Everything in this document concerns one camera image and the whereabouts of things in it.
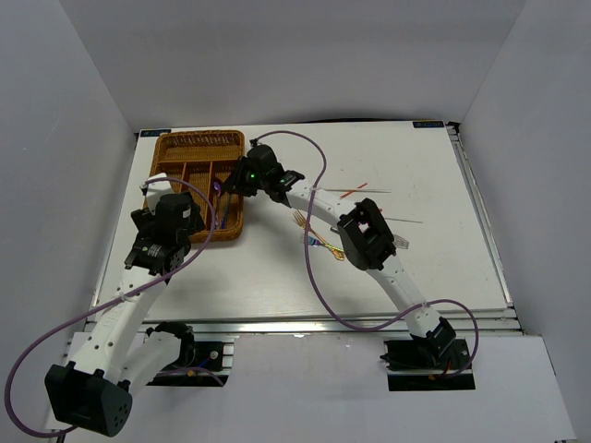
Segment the gold bowl purple spoon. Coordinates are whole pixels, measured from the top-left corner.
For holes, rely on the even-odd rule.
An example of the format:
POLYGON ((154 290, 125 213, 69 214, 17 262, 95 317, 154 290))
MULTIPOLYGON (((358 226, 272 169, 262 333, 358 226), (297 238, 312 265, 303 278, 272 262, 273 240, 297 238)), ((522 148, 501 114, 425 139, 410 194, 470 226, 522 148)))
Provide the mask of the gold bowl purple spoon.
POLYGON ((213 190, 214 190, 214 198, 213 198, 213 221, 214 221, 214 228, 218 229, 220 221, 219 221, 219 206, 222 196, 222 185, 221 182, 215 179, 213 181, 213 190))

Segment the gold fork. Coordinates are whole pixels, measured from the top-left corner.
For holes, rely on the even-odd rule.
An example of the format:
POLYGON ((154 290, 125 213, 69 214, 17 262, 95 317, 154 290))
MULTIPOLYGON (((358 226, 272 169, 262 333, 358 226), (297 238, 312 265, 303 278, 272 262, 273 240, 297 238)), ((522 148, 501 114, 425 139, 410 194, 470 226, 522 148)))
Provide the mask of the gold fork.
MULTIPOLYGON (((307 223, 306 217, 303 215, 303 213, 299 210, 295 210, 293 213, 294 219, 295 219, 295 223, 304 231, 308 231, 308 234, 305 234, 305 236, 309 236, 310 234, 318 237, 322 242, 326 242, 328 243, 323 237, 318 236, 317 233, 309 226, 309 224, 307 223)), ((345 260, 345 255, 344 252, 343 253, 338 253, 336 251, 327 249, 331 252, 331 254, 333 255, 333 257, 338 260, 338 261, 344 261, 345 260)))

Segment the pink handle silver fork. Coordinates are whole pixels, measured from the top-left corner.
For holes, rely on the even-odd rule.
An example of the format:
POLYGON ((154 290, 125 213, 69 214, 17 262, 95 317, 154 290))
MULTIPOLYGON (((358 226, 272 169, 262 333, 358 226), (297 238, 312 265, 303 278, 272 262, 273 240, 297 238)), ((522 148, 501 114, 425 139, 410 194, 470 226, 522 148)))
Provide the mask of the pink handle silver fork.
POLYGON ((397 234, 395 234, 393 236, 393 243, 396 248, 402 248, 402 249, 409 248, 409 242, 406 239, 404 239, 402 236, 397 235, 397 234))

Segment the iridescent purple spoon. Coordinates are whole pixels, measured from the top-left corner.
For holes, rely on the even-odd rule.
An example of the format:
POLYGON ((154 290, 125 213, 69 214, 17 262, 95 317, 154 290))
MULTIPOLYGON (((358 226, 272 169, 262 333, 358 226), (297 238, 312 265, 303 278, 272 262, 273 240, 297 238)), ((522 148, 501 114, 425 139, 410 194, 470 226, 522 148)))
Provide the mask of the iridescent purple spoon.
POLYGON ((223 194, 218 199, 218 209, 216 214, 216 229, 222 230, 225 228, 227 213, 231 202, 230 194, 223 194))

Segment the iridescent rainbow fork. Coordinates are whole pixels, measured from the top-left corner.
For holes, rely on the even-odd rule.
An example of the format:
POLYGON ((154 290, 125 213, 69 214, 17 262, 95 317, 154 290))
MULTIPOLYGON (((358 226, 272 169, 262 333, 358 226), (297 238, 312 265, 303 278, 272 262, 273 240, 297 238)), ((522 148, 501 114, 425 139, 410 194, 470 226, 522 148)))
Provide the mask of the iridescent rainbow fork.
POLYGON ((327 249, 336 251, 338 253, 343 253, 343 250, 340 247, 331 245, 329 243, 326 242, 322 242, 318 237, 310 234, 309 236, 305 236, 304 233, 301 234, 300 236, 300 242, 301 243, 308 243, 309 246, 314 246, 314 247, 325 247, 327 249))

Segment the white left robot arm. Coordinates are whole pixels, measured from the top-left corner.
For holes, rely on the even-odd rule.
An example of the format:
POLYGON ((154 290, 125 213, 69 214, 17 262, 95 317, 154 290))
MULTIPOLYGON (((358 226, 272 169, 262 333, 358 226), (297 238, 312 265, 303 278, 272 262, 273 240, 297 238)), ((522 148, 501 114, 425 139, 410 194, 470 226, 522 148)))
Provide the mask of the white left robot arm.
POLYGON ((134 396, 163 370, 189 366, 196 353, 193 330, 164 322, 131 347, 144 318, 190 252, 192 234, 204 228, 189 192, 162 194, 131 214, 138 228, 125 260, 114 306, 103 311, 87 341, 66 365, 44 379, 54 418, 107 437, 126 423, 134 396))

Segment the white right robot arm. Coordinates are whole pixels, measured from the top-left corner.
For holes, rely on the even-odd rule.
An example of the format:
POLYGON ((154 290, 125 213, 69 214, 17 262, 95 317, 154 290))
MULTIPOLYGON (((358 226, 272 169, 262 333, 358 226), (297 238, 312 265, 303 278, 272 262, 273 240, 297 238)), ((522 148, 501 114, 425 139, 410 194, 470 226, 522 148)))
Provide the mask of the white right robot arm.
POLYGON ((303 174, 285 170, 267 145, 257 145, 241 157, 221 189, 242 197, 263 191, 276 203, 337 227, 346 259, 374 279, 403 315, 418 360, 430 368, 447 363, 456 333, 404 270, 394 235, 372 199, 346 202, 319 189, 303 174))

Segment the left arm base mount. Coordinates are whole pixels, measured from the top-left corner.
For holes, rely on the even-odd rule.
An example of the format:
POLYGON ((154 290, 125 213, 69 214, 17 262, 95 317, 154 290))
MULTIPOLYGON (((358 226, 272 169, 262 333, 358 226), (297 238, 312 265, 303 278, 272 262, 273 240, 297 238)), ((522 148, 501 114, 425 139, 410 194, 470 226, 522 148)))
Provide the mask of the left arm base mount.
POLYGON ((145 342, 160 332, 180 341, 179 352, 176 359, 165 365, 148 386, 205 388, 225 385, 229 378, 225 371, 230 366, 224 358, 230 355, 227 352, 229 342, 197 341, 189 325, 176 321, 165 321, 155 328, 148 328, 145 342))

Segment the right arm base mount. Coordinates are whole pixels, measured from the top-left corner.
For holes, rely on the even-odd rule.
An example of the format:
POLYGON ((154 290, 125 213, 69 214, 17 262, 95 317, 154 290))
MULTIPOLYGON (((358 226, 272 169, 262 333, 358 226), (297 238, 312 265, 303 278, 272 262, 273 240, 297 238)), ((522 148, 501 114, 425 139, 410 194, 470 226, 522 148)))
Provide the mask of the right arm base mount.
POLYGON ((440 319, 425 338, 384 342, 380 360, 387 370, 390 392, 474 390, 471 354, 466 340, 456 337, 450 322, 440 319))

